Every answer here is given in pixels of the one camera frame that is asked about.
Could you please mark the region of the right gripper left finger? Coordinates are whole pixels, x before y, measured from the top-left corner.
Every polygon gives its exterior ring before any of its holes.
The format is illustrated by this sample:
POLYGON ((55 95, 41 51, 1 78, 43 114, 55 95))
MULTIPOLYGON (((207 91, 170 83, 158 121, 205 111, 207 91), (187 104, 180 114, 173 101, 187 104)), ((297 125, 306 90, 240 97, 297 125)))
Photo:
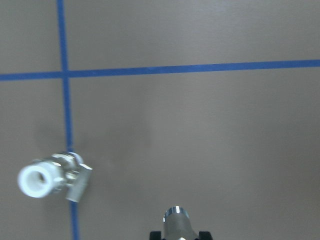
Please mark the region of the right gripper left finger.
POLYGON ((163 240, 161 231, 151 231, 149 233, 149 240, 163 240))

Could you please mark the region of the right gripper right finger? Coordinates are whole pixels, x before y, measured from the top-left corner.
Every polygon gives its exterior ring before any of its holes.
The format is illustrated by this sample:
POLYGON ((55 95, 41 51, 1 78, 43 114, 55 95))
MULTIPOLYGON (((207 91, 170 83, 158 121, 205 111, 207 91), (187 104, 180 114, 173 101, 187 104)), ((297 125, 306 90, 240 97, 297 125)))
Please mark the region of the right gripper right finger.
POLYGON ((198 240, 213 240, 213 237, 210 231, 200 231, 198 233, 198 240))

